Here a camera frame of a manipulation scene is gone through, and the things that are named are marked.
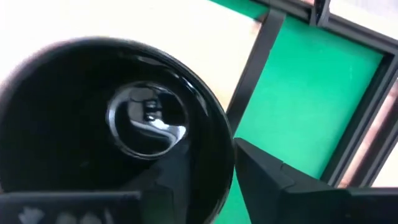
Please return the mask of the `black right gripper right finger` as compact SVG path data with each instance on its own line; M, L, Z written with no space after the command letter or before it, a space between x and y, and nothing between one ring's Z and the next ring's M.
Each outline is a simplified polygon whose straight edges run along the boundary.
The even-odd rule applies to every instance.
M252 223L397 224L396 188L334 188L236 138L236 175Z

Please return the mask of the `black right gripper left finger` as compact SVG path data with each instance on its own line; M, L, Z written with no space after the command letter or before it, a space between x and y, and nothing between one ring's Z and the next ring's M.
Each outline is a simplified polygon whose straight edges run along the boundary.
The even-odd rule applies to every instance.
M2 223L184 223L188 162L141 161L107 144L1 147Z

